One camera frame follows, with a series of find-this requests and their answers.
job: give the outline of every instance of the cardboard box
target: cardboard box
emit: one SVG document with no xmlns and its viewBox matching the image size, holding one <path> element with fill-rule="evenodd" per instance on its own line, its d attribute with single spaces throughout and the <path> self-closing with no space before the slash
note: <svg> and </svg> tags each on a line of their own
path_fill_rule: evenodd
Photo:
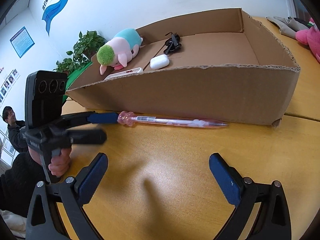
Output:
<svg viewBox="0 0 320 240">
<path fill-rule="evenodd" d="M 143 73 L 104 81 L 113 68 L 101 76 L 93 57 L 67 94 L 91 109 L 278 125 L 300 68 L 288 48 L 244 11 L 198 12 L 137 31 L 144 46 L 125 70 L 141 67 Z M 163 53 L 168 32 L 182 37 L 182 49 L 154 71 L 150 59 Z"/>
</svg>

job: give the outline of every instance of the pink pen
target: pink pen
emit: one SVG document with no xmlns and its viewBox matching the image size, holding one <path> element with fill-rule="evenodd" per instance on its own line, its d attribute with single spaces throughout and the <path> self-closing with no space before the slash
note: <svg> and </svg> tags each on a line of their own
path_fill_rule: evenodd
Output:
<svg viewBox="0 0 320 240">
<path fill-rule="evenodd" d="M 135 122 L 201 128 L 221 128 L 228 126 L 225 122 L 213 119 L 157 118 L 155 116 L 135 115 L 134 112 L 126 111 L 122 111 L 118 116 L 118 123 L 120 124 L 132 126 Z"/>
</svg>

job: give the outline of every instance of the blue ribbon decal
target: blue ribbon decal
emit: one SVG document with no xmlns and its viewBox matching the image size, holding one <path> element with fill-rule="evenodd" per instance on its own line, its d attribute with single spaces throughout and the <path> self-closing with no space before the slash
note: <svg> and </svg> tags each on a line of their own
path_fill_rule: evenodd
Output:
<svg viewBox="0 0 320 240">
<path fill-rule="evenodd" d="M 49 5 L 43 13 L 42 19 L 46 22 L 45 30 L 47 31 L 48 35 L 50 32 L 50 25 L 52 19 L 63 10 L 63 8 L 66 6 L 68 0 L 60 0 L 59 2 L 55 4 Z"/>
</svg>

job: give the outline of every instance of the wooden table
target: wooden table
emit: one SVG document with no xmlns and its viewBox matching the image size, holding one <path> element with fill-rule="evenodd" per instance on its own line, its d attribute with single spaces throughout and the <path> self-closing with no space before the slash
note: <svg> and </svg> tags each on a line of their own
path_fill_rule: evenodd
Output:
<svg viewBox="0 0 320 240">
<path fill-rule="evenodd" d="M 289 47 L 302 68 L 288 112 L 320 118 L 320 65 L 310 51 L 259 20 Z M 81 111 L 73 101 L 63 108 L 64 114 Z M 100 148 L 74 146 L 66 176 L 75 176 L 99 151 L 107 154 L 109 168 L 84 206 L 105 239 L 213 239 L 233 210 L 209 170 L 214 152 L 242 176 L 283 184 L 293 240 L 303 235 L 319 210 L 320 122 L 284 116 L 278 128 L 239 123 L 222 130 L 103 127 L 108 141 Z M 71 238 L 78 239 L 59 207 Z M 258 208 L 256 204 L 240 239 L 249 233 Z"/>
</svg>

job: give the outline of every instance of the green fuzzy plush hair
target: green fuzzy plush hair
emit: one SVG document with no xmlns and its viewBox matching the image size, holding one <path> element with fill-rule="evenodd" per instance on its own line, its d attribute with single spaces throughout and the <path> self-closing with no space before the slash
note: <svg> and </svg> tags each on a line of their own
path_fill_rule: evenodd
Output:
<svg viewBox="0 0 320 240">
<path fill-rule="evenodd" d="M 115 52 L 110 45 L 103 45 L 97 53 L 97 60 L 101 65 L 108 66 L 114 58 Z"/>
</svg>

